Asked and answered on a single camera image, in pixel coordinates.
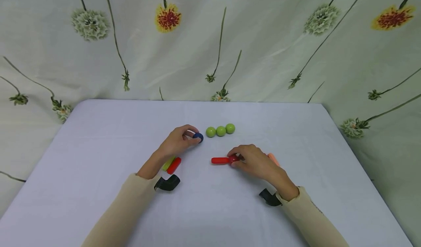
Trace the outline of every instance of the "hand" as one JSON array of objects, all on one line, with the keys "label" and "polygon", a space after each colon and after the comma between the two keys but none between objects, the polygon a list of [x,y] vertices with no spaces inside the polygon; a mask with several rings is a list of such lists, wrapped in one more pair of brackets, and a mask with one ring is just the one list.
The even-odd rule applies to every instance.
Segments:
[{"label": "hand", "polygon": [[240,154],[240,158],[244,160],[233,162],[231,164],[232,167],[268,181],[277,189],[281,197],[287,201],[299,195],[298,188],[292,183],[285,170],[276,166],[260,148],[253,144],[239,145],[228,152],[228,156],[235,154]]},{"label": "hand", "polygon": [[175,128],[141,169],[139,169],[137,175],[142,178],[152,179],[170,158],[180,155],[192,145],[199,144],[201,139],[188,138],[194,135],[191,131],[195,133],[199,132],[197,128],[191,125],[183,125],[182,127]]},{"label": "hand", "polygon": [[191,125],[183,125],[182,127],[175,128],[160,145],[157,151],[166,157],[178,156],[189,147],[199,144],[201,139],[188,138],[193,137],[194,133],[198,132],[199,130]]}]

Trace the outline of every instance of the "blue ball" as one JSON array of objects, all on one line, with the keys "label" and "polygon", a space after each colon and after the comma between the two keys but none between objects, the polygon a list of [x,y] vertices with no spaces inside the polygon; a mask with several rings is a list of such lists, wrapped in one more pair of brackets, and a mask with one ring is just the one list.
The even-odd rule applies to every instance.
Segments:
[{"label": "blue ball", "polygon": [[200,134],[200,133],[196,133],[196,134],[194,134],[194,135],[193,135],[193,138],[200,138],[201,140],[200,140],[199,144],[203,142],[203,135],[202,135],[202,134]]}]

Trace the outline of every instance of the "green ball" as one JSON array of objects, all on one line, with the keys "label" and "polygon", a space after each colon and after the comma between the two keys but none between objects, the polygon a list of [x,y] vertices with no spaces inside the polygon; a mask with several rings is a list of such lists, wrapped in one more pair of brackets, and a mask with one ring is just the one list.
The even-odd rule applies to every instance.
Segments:
[{"label": "green ball", "polygon": [[226,132],[227,130],[221,125],[216,128],[216,134],[218,136],[224,136]]},{"label": "green ball", "polygon": [[232,134],[235,131],[235,125],[233,125],[232,123],[227,124],[225,128],[227,129],[228,134]]},{"label": "green ball", "polygon": [[206,129],[206,135],[207,135],[208,137],[214,137],[214,136],[215,136],[215,134],[216,134],[216,129],[215,129],[215,128],[213,128],[213,127],[208,127],[208,128]]}]

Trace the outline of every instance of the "sleeve cuff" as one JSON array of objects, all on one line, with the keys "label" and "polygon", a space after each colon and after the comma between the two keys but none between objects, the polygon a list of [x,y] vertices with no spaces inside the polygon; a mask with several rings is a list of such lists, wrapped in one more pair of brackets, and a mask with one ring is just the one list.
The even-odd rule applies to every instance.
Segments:
[{"label": "sleeve cuff", "polygon": [[133,193],[142,194],[145,191],[155,191],[155,184],[158,182],[161,175],[159,173],[152,179],[145,179],[132,173],[128,176],[122,188],[130,190]]},{"label": "sleeve cuff", "polygon": [[279,193],[276,193],[276,197],[282,203],[282,207],[285,209],[285,211],[293,214],[296,217],[300,217],[305,215],[305,213],[314,206],[322,213],[322,211],[313,203],[304,187],[298,187],[298,190],[300,192],[298,197],[290,201],[284,200]]}]

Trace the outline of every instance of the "floral curtain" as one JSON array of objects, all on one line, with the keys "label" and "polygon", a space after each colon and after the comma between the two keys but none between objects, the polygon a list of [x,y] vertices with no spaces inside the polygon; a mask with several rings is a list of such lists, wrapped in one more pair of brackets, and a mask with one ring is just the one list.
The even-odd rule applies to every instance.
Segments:
[{"label": "floral curtain", "polygon": [[315,102],[421,245],[421,0],[0,1],[0,213],[82,100]]}]

